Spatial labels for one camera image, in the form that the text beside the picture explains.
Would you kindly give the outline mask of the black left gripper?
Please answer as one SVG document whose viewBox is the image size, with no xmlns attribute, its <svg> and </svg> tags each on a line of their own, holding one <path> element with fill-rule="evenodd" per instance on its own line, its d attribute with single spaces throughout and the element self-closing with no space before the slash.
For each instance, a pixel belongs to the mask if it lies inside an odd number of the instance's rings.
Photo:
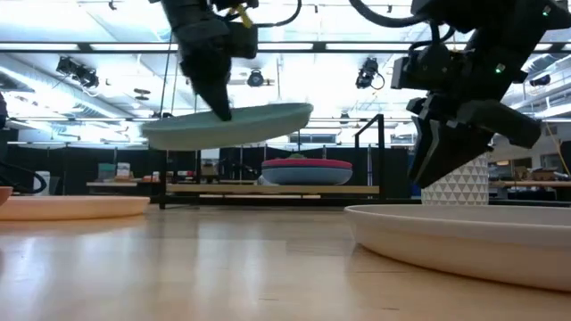
<svg viewBox="0 0 571 321">
<path fill-rule="evenodd" d="M 180 68 L 194 91 L 222 121 L 230 121 L 227 83 L 231 61 L 226 52 L 227 24 L 207 0 L 161 0 L 178 42 Z"/>
</svg>

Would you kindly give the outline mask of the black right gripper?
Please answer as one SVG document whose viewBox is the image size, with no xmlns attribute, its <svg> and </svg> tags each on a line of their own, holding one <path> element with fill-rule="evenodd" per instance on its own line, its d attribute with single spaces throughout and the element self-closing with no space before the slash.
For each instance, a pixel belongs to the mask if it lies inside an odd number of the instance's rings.
<svg viewBox="0 0 571 321">
<path fill-rule="evenodd" d="M 409 177 L 419 187 L 430 186 L 490 151 L 494 134 L 507 137 L 512 145 L 531 149 L 542 133 L 538 119 L 493 99 L 461 102 L 429 93 L 411 99 L 406 109 L 417 115 L 413 122 L 418 138 Z"/>
</svg>

